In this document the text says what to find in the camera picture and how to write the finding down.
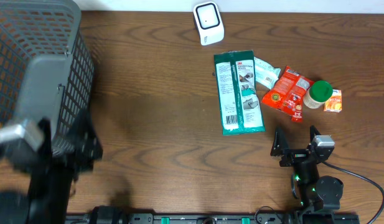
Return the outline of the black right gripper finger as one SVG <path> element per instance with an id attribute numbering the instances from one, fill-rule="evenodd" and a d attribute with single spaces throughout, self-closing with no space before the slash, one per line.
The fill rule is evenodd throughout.
<path id="1" fill-rule="evenodd" d="M 274 133 L 274 141 L 271 147 L 270 156 L 283 156 L 288 150 L 288 142 L 284 131 L 277 127 Z"/>
<path id="2" fill-rule="evenodd" d="M 320 142 L 320 136 L 321 136 L 320 132 L 317 130 L 317 128 L 314 125 L 310 126 L 309 130 L 310 130 L 311 144 L 314 146 L 318 146 Z"/>

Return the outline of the small orange box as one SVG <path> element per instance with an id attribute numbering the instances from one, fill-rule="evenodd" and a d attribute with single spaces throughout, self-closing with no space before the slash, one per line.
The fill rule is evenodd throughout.
<path id="1" fill-rule="evenodd" d="M 339 113 L 342 111 L 342 91 L 333 89 L 332 96 L 324 103 L 323 111 Z"/>

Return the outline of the green lid spice jar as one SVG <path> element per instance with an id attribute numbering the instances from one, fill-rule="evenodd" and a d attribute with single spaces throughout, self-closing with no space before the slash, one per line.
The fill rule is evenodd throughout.
<path id="1" fill-rule="evenodd" d="M 333 93 L 330 83 L 320 80 L 315 82 L 306 92 L 303 98 L 304 104 L 310 109 L 318 109 Z"/>

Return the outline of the red snack bag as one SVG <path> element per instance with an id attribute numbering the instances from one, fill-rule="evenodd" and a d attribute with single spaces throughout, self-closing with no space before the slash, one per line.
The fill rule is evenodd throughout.
<path id="1" fill-rule="evenodd" d="M 312 80 L 286 66 L 282 76 L 261 102 L 292 117 L 293 108 L 302 106 L 302 99 L 313 84 Z"/>

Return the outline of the green white package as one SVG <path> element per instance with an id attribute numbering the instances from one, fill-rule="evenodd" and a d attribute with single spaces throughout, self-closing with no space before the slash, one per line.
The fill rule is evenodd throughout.
<path id="1" fill-rule="evenodd" d="M 256 93 L 253 51 L 225 52 L 213 59 L 223 135 L 266 131 Z"/>

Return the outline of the mint green wipes pack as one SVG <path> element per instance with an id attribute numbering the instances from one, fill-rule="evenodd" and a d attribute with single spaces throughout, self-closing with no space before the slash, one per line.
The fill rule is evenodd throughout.
<path id="1" fill-rule="evenodd" d="M 280 68 L 274 68 L 268 62 L 259 58 L 254 58 L 255 61 L 255 81 L 262 84 L 271 90 L 278 81 L 281 73 Z"/>

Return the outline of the red tube snack pack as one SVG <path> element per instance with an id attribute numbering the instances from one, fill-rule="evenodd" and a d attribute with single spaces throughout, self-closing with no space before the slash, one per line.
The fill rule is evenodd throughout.
<path id="1" fill-rule="evenodd" d="M 292 121 L 297 123 L 302 122 L 302 106 L 301 105 L 296 105 L 293 108 Z"/>

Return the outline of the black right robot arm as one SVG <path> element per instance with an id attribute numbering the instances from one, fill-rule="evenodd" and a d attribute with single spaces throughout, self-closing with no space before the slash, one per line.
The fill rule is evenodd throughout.
<path id="1" fill-rule="evenodd" d="M 280 158 L 281 167 L 292 167 L 298 197 L 304 208 L 315 212 L 338 210 L 344 184 L 335 177 L 319 175 L 318 164 L 323 164 L 335 149 L 335 141 L 329 135 L 320 134 L 315 126 L 310 127 L 310 143 L 304 149 L 291 149 L 284 131 L 277 127 L 270 156 Z"/>

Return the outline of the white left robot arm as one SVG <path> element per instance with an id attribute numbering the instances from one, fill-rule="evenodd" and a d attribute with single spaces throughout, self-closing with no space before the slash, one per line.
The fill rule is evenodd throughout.
<path id="1" fill-rule="evenodd" d="M 103 155 L 90 112 L 81 110 L 63 139 L 50 121 L 24 119 L 0 129 L 0 160 L 30 174 L 29 191 L 0 192 L 0 223 L 65 223 L 72 182 Z"/>

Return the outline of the white barcode scanner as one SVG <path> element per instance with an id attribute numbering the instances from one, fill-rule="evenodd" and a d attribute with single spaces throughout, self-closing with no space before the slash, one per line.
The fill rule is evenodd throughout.
<path id="1" fill-rule="evenodd" d="M 219 8 L 213 1 L 197 4 L 193 8 L 194 22 L 203 46 L 223 40 L 225 28 Z"/>

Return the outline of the grey plastic shopping basket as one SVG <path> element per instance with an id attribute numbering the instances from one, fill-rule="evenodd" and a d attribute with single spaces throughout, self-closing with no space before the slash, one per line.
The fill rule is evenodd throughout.
<path id="1" fill-rule="evenodd" d="M 0 129 L 50 121 L 52 153 L 71 153 L 68 132 L 88 108 L 94 64 L 71 0 L 0 1 Z"/>

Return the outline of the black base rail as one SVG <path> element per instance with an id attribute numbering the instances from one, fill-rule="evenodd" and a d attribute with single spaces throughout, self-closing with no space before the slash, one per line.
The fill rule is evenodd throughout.
<path id="1" fill-rule="evenodd" d="M 86 213 L 69 213 L 65 224 L 275 224 L 333 223 L 359 224 L 358 215 L 350 213 L 281 212 L 267 206 L 253 213 L 156 213 L 153 210 L 99 206 Z"/>

